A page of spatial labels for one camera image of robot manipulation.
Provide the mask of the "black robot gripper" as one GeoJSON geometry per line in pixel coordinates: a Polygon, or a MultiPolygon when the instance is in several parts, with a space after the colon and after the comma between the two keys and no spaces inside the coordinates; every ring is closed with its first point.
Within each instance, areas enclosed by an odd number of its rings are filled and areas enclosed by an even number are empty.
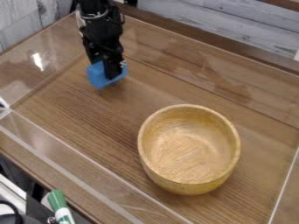
{"type": "Polygon", "coordinates": [[[105,76],[113,80],[122,73],[124,66],[124,48],[120,43],[122,14],[118,8],[109,8],[102,13],[78,15],[84,21],[80,31],[89,63],[102,60],[105,76]]]}

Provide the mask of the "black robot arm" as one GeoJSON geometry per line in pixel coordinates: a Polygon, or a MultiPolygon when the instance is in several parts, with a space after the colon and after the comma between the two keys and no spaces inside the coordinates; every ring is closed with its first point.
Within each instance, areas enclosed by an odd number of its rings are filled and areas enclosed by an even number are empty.
{"type": "Polygon", "coordinates": [[[122,72],[122,13],[110,0],[77,0],[77,6],[84,22],[78,31],[89,62],[102,62],[105,76],[112,80],[122,72]]]}

